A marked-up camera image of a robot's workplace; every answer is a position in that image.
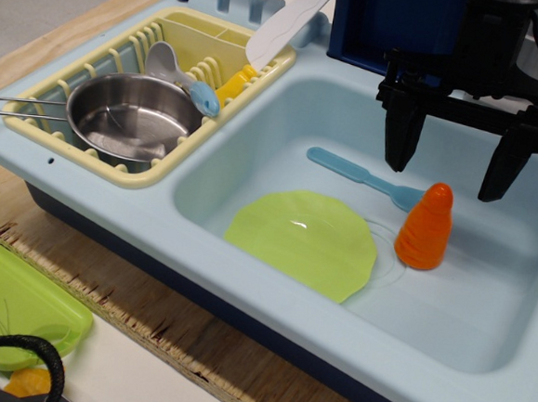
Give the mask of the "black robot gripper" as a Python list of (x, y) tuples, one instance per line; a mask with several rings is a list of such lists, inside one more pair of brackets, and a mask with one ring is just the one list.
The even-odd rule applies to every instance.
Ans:
[(538, 150), (538, 80), (512, 66), (490, 78), (455, 64), (453, 55), (386, 53), (387, 73), (377, 99), (386, 110), (386, 162), (405, 170), (427, 116), (502, 136), (479, 189), (483, 202), (499, 201)]

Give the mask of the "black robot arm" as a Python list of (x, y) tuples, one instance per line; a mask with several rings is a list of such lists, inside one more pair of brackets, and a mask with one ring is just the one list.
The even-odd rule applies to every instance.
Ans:
[(386, 162), (405, 170), (428, 116), (499, 136), (479, 190), (502, 199), (538, 154), (538, 80), (517, 60), (526, 33), (538, 42), (538, 0), (466, 0), (450, 55), (392, 49), (377, 99), (386, 112)]

